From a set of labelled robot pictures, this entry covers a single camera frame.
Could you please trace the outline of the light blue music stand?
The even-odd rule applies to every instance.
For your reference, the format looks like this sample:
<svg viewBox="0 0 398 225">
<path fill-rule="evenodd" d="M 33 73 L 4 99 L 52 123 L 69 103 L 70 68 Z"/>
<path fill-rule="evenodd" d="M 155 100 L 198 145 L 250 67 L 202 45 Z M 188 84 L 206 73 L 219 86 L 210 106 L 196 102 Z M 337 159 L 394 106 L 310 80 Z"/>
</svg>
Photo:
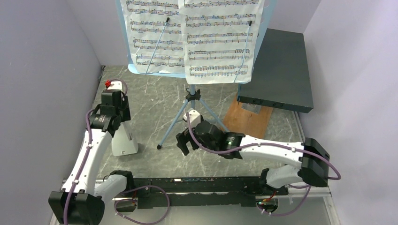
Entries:
<svg viewBox="0 0 398 225">
<path fill-rule="evenodd" d="M 183 110 L 201 101 L 198 84 L 252 80 L 274 0 L 118 0 L 116 10 L 134 74 L 183 78 Z"/>
</svg>

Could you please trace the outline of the white metronome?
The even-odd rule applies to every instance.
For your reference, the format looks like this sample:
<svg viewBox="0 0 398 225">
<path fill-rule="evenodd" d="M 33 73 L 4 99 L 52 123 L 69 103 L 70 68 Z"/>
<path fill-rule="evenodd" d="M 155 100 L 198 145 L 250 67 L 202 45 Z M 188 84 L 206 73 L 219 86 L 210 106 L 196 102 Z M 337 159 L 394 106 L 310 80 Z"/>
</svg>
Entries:
<svg viewBox="0 0 398 225">
<path fill-rule="evenodd" d="M 138 142 L 133 136 L 132 127 L 125 121 L 120 124 L 111 141 L 112 154 L 115 157 L 136 154 Z"/>
</svg>

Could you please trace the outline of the sheet music page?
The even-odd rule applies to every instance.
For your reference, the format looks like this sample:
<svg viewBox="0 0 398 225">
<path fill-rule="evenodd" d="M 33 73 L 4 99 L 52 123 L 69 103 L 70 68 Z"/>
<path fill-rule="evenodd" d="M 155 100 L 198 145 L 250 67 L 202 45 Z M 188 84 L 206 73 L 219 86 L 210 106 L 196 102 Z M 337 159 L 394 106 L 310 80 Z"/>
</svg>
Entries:
<svg viewBox="0 0 398 225">
<path fill-rule="evenodd" d="M 265 1 L 180 0 L 188 84 L 248 83 Z"/>
<path fill-rule="evenodd" d="M 184 73 L 183 17 L 177 0 L 120 0 L 131 71 Z"/>
</svg>

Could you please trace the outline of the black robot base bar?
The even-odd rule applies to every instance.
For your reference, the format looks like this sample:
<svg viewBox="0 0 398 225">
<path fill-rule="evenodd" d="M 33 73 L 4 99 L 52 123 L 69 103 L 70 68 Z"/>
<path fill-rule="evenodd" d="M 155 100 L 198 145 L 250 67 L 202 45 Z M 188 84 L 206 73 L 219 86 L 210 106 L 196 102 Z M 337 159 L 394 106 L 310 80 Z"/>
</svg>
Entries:
<svg viewBox="0 0 398 225">
<path fill-rule="evenodd" d="M 254 207 L 256 201 L 270 196 L 286 196 L 288 189 L 269 189 L 257 176 L 134 178 L 134 191 L 128 189 L 118 198 L 132 198 L 139 209 L 166 206 L 238 205 Z"/>
</svg>

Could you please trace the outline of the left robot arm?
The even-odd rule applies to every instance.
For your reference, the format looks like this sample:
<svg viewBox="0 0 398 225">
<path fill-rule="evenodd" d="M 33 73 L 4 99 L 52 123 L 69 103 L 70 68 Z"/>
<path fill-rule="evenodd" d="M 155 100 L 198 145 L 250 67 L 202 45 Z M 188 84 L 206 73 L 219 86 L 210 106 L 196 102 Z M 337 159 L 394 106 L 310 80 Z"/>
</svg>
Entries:
<svg viewBox="0 0 398 225">
<path fill-rule="evenodd" d="M 122 90 L 106 89 L 101 103 L 85 117 L 86 131 L 73 170 L 59 191 L 48 198 L 49 205 L 62 225 L 98 225 L 105 205 L 118 194 L 134 193 L 132 172 L 115 170 L 101 184 L 96 184 L 100 164 L 110 146 L 116 156 L 135 154 L 138 143 L 128 121 L 131 120 L 128 97 Z"/>
</svg>

